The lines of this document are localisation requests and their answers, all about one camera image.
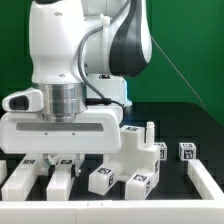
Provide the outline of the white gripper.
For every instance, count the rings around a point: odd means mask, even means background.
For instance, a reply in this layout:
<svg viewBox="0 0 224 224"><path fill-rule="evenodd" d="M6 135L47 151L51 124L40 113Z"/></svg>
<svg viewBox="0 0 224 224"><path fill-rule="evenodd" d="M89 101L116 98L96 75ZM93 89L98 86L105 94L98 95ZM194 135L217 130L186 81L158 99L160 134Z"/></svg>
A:
<svg viewBox="0 0 224 224"><path fill-rule="evenodd" d="M71 175L78 177L84 154L121 149L119 120L111 110L87 110L69 122L44 121L40 113L8 112L0 120L0 148L6 154L44 154L42 164L49 175L58 162L53 154L76 154Z"/></svg>

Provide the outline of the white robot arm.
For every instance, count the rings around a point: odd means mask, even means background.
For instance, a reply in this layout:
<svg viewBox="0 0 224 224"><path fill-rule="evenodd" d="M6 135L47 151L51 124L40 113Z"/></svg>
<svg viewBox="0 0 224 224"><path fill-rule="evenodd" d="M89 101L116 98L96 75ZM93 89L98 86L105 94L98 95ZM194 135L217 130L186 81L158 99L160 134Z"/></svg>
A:
<svg viewBox="0 0 224 224"><path fill-rule="evenodd" d="M146 0L33 0L32 86L2 101L6 154L106 154L121 148L125 76L149 63Z"/></svg>

